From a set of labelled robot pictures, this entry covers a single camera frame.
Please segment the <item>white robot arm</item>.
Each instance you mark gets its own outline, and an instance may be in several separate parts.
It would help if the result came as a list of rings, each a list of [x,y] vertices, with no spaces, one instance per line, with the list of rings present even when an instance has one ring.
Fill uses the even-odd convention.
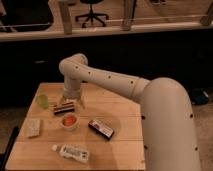
[[[179,82],[96,69],[82,53],[61,60],[59,71],[67,99],[79,99],[86,81],[140,105],[146,171],[201,171],[192,105]]]

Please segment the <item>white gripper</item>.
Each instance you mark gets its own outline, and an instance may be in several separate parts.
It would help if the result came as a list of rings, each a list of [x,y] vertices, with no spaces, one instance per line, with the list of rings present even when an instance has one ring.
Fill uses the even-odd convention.
[[[63,96],[67,99],[78,99],[77,102],[79,103],[79,105],[82,107],[82,108],[85,108],[85,105],[84,105],[84,100],[83,98],[80,98],[80,90],[77,89],[68,89],[68,88],[64,88],[63,89]],[[62,103],[65,102],[65,98],[64,97],[61,97],[60,100],[59,100],[59,105],[61,105]]]

